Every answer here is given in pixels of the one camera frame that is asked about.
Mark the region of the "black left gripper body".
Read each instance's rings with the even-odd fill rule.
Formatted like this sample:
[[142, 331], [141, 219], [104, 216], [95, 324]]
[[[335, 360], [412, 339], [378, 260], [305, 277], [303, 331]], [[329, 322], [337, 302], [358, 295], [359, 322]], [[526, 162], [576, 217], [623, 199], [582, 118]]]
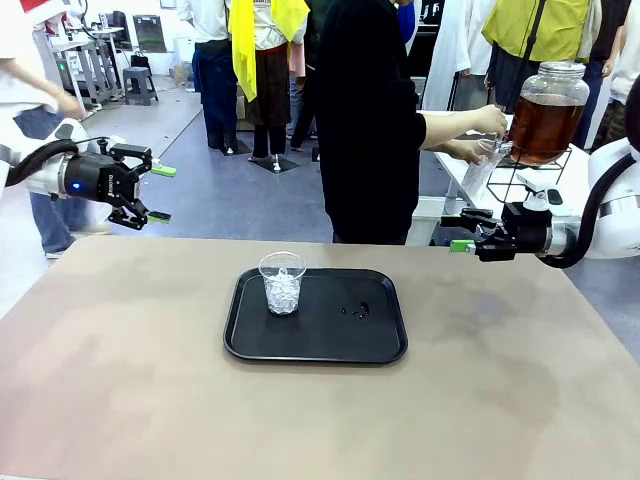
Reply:
[[142, 164], [128, 166], [109, 155], [84, 153], [71, 157], [63, 174], [65, 193], [101, 203], [139, 200]]

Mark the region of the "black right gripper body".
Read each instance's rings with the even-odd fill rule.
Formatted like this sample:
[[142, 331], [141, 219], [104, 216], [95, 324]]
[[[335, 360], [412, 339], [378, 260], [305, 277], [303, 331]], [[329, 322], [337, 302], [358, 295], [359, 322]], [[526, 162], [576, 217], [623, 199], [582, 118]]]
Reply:
[[523, 202], [505, 203], [502, 223], [517, 253], [538, 254], [546, 250], [547, 233], [551, 227], [549, 210], [529, 210]]

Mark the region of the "tall clear iced cup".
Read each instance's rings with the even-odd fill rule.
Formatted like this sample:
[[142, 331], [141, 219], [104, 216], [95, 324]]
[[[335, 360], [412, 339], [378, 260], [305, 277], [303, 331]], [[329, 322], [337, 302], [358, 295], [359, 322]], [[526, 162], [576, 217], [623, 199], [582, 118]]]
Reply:
[[493, 140], [478, 140], [476, 151], [480, 162], [468, 166], [461, 184], [462, 190], [468, 197], [476, 196], [486, 186], [490, 175], [503, 158], [503, 154]]

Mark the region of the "glass tea dispenser jar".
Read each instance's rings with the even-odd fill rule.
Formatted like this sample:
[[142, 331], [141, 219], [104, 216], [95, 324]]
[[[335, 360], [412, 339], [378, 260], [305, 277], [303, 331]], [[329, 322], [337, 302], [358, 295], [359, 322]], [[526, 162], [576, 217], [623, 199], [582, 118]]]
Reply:
[[513, 113], [508, 141], [510, 162], [538, 167], [559, 158], [569, 147], [590, 89], [582, 63], [543, 62], [536, 74], [519, 81], [518, 67], [495, 70], [495, 100]]

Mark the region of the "short clear iced cup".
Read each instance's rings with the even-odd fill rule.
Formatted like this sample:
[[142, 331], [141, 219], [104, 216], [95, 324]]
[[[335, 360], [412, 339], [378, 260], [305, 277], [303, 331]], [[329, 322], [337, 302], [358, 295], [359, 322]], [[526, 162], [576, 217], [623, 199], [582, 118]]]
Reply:
[[279, 251], [264, 257], [258, 266], [269, 311], [286, 316], [298, 310], [302, 277], [306, 265], [297, 254]]

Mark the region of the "person's left hand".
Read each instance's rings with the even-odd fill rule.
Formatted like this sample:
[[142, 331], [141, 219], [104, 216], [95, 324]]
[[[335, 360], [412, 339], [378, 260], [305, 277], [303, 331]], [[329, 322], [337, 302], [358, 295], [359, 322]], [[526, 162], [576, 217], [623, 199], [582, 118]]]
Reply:
[[481, 145], [475, 140], [450, 140], [441, 146], [441, 151], [468, 164], [481, 164], [485, 156]]

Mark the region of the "person's right hand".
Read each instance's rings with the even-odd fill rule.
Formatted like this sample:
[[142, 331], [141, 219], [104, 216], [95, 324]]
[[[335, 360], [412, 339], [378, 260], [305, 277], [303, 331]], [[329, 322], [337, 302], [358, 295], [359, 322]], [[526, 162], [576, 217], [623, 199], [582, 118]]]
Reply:
[[502, 137], [508, 127], [505, 114], [495, 105], [486, 105], [471, 111], [472, 129], [483, 134]]

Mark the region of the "person in white shirt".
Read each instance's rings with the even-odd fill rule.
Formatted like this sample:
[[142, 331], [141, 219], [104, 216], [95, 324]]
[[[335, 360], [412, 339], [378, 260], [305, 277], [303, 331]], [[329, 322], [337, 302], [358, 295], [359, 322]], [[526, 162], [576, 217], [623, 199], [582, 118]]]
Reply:
[[[82, 107], [44, 77], [41, 63], [0, 53], [0, 120], [11, 122], [29, 139], [44, 140], [65, 118], [82, 119]], [[32, 193], [30, 203], [42, 250], [49, 259], [59, 258], [81, 237], [111, 232], [108, 223], [91, 220], [89, 202], [84, 199], [54, 201]]]

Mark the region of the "white side table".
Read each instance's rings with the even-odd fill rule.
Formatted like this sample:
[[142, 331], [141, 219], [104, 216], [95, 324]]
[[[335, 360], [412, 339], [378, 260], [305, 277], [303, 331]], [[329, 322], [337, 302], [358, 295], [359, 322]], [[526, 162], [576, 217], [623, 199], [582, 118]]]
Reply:
[[[588, 195], [588, 159], [583, 150], [571, 145], [572, 156], [560, 183], [564, 203], [577, 211], [582, 208]], [[442, 196], [421, 196], [414, 210], [412, 225], [407, 236], [409, 246], [426, 246], [432, 239], [434, 228], [443, 215], [455, 215], [463, 208], [492, 210], [496, 218], [501, 215], [503, 204], [493, 198], [485, 186], [476, 196], [468, 197], [462, 190], [462, 180], [468, 165], [445, 153], [434, 154], [436, 166], [446, 175], [447, 191]]]

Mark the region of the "white workbench with equipment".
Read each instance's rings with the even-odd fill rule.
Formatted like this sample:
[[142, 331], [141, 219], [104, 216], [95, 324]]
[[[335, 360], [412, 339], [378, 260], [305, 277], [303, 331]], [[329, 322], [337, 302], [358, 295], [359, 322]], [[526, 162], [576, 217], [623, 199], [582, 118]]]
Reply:
[[122, 28], [90, 30], [86, 40], [54, 43], [51, 47], [62, 88], [76, 97], [90, 116], [122, 97], [114, 34]]

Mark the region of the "person in black sweater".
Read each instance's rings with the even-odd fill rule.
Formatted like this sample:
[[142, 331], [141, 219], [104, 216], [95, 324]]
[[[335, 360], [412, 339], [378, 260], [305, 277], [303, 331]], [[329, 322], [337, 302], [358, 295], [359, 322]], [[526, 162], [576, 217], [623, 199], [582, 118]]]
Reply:
[[419, 196], [426, 121], [390, 0], [334, 0], [314, 94], [325, 211], [343, 243], [405, 240]]

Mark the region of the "mannequin with yellow cloth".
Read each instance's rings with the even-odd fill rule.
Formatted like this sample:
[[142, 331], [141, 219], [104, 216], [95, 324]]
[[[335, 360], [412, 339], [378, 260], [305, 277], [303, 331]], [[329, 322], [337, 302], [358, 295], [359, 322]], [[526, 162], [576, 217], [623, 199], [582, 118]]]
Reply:
[[296, 165], [284, 157], [290, 122], [289, 49], [302, 44], [305, 0], [232, 0], [232, 60], [254, 127], [249, 161], [274, 174]]

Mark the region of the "mannequin in cream shirt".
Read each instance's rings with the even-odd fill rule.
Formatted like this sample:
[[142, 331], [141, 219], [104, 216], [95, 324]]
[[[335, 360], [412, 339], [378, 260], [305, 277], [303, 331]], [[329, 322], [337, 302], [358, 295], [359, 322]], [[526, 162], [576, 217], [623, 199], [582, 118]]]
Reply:
[[640, 0], [630, 2], [626, 19], [616, 34], [610, 62], [610, 97], [593, 151], [626, 136], [625, 108], [631, 87], [640, 76]]

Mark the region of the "mannequin in yellow-green jacket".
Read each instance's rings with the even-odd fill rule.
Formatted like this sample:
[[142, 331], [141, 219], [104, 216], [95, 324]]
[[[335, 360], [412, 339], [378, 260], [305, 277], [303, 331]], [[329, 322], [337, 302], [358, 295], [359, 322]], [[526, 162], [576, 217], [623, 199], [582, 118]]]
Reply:
[[542, 63], [586, 60], [602, 16], [602, 0], [496, 0], [482, 34], [497, 105], [513, 113], [524, 81]]

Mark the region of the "mannequin in black top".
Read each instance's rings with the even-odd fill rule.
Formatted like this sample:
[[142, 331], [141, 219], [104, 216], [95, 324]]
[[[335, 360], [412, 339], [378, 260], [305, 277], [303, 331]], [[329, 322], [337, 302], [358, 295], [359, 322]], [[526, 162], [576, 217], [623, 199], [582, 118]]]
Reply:
[[602, 21], [597, 39], [591, 50], [586, 66], [584, 81], [590, 89], [589, 97], [582, 114], [580, 129], [588, 131], [601, 85], [606, 74], [605, 63], [609, 60], [618, 29], [624, 24], [631, 0], [601, 0]]

